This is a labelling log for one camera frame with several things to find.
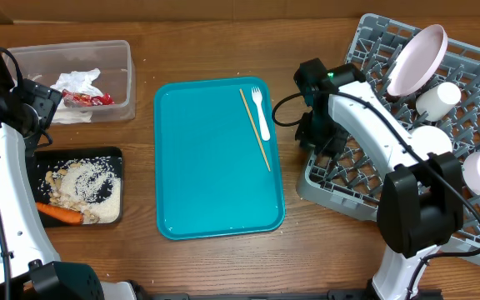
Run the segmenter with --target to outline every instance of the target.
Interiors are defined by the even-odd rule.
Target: white plastic fork
[[[270,131],[268,130],[268,124],[266,123],[266,118],[264,117],[263,111],[263,94],[260,92],[258,87],[253,87],[251,89],[251,98],[257,105],[258,112],[258,126],[260,127],[260,135],[262,140],[270,140]]]

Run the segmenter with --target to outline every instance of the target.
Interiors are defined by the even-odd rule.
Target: plastic tray
[[[241,88],[258,126],[251,88],[256,77],[171,83],[155,95],[157,226],[173,240],[273,230],[285,215],[275,128],[262,142],[264,162],[240,96]]]
[[[83,226],[97,226],[97,225],[108,225],[113,223],[118,223],[122,219],[123,215],[123,155],[122,150],[117,147],[97,147],[97,148],[84,148],[84,149],[71,149],[71,150],[54,150],[54,151],[41,151],[35,152],[36,162],[34,166],[27,169],[27,175],[29,177],[29,182],[31,184],[32,195],[34,200],[40,203],[49,204],[49,195],[47,195],[40,188],[47,171],[52,171],[54,166],[63,165],[59,163],[60,161],[68,161],[73,159],[83,159],[83,158],[106,158],[108,159],[108,164],[112,167],[114,174],[121,180],[121,195],[120,195],[120,213],[117,216],[116,220],[110,223],[96,223],[96,224],[85,224]],[[104,197],[105,194],[99,193],[100,197]],[[50,227],[60,227],[68,226],[64,222],[60,222],[53,217],[39,212],[40,220],[42,225],[45,228]]]
[[[425,87],[406,97],[389,97],[386,93],[388,74],[402,48],[419,32],[419,28],[385,17],[364,15],[345,63],[354,63],[366,74],[381,103],[406,129],[427,124],[447,133],[453,152],[463,162],[470,153],[480,150],[480,48],[449,39],[447,54]],[[414,110],[415,100],[445,81],[463,90],[462,101],[443,120],[424,121],[424,116],[419,117]],[[297,193],[302,198],[359,220],[375,221],[383,179],[353,138],[341,157],[330,162],[311,155],[303,171],[297,184]],[[480,196],[466,188],[465,193],[480,211]],[[443,251],[463,252],[480,246],[477,221],[466,209],[464,222],[463,229],[442,247]],[[480,265],[480,256],[464,259]]]
[[[70,42],[64,44],[9,48],[23,77],[47,87],[61,73],[90,71],[98,68],[99,78],[92,85],[109,93],[115,104],[97,107],[67,107],[57,113],[92,113],[91,122],[134,119],[136,112],[136,70],[127,41]],[[5,58],[12,77],[16,72]]]

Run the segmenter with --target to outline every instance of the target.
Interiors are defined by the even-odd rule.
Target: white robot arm
[[[12,92],[1,52],[16,65]],[[100,282],[88,265],[60,262],[43,229],[26,161],[42,146],[38,140],[47,135],[61,98],[59,91],[23,79],[12,54],[0,48],[0,299],[144,299],[134,282]],[[32,288],[24,290],[27,282]]]
[[[436,194],[418,196],[418,182],[430,186],[431,179],[424,176],[422,169],[418,170],[416,159],[385,122],[423,161],[441,166],[438,168],[445,171],[444,176],[454,178],[452,185],[462,189],[461,168],[451,154],[452,149],[448,153],[438,152],[433,142],[413,138],[379,102],[363,74],[352,64],[327,70],[319,59],[314,59],[301,64],[294,80],[307,105],[312,106],[312,112],[303,115],[299,123],[296,139],[300,139],[303,146],[314,146],[316,153],[337,156],[350,133],[385,178],[377,224],[387,247],[379,271],[368,283],[368,299],[405,300],[408,295],[417,296],[425,267],[417,274],[412,291],[408,291],[413,273],[424,257],[436,253],[440,245],[447,242],[453,229],[462,227],[462,204],[445,198],[447,193],[438,185],[432,189]],[[370,109],[353,97],[369,103]],[[448,140],[440,130],[432,134],[440,136],[430,137],[431,141]]]
[[[0,212],[7,246],[12,253],[15,278],[29,271],[28,264],[60,261],[40,223],[25,168],[22,135],[7,124],[0,127]],[[0,255],[0,283],[4,282]]]

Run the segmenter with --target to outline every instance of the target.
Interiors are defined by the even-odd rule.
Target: black food tray
[[[35,153],[35,161],[31,162],[33,165],[27,168],[27,175],[29,177],[29,182],[31,184],[32,195],[34,196],[35,202],[49,204],[49,195],[45,193],[40,187],[46,173],[48,171],[53,171],[55,166],[61,167],[66,161],[74,159],[84,159],[88,158],[93,163],[94,158],[106,158],[110,157],[107,160],[107,164],[112,167],[112,172],[120,178],[120,213],[117,216],[116,220],[110,223],[95,223],[95,224],[83,224],[83,226],[89,225],[108,225],[113,223],[118,223],[122,219],[123,215],[123,155],[122,150],[118,147],[95,147],[95,148],[84,148],[84,149],[70,149],[70,150],[53,150],[53,151],[41,151]],[[103,192],[99,193],[99,197],[105,197],[102,195]],[[70,226],[64,222],[58,221],[56,218],[50,217],[43,212],[38,212],[40,214],[40,221],[45,228],[52,227],[61,227],[61,226]]]

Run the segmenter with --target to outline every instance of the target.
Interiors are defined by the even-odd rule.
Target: plastic container
[[[69,150],[52,150],[40,151],[35,153],[36,161],[33,167],[27,169],[27,176],[31,184],[32,195],[35,202],[49,204],[49,196],[47,192],[50,191],[49,186],[42,185],[47,171],[53,171],[56,166],[61,167],[66,161],[74,159],[90,159],[94,163],[96,158],[106,158],[108,165],[117,178],[121,180],[120,190],[120,211],[117,218],[108,223],[83,224],[82,226],[97,226],[119,223],[123,215],[123,155],[122,150],[118,147],[95,147]],[[101,190],[99,197],[108,196],[108,192]],[[40,220],[45,228],[69,226],[66,223],[60,222],[47,214],[39,212]]]
[[[98,68],[92,85],[109,93],[116,104],[97,107],[69,107],[57,112],[92,112],[91,122],[130,120],[136,112],[136,74],[131,48],[126,41],[71,42],[8,49],[17,60],[23,77],[52,86],[61,73]],[[6,58],[12,76],[16,72]]]

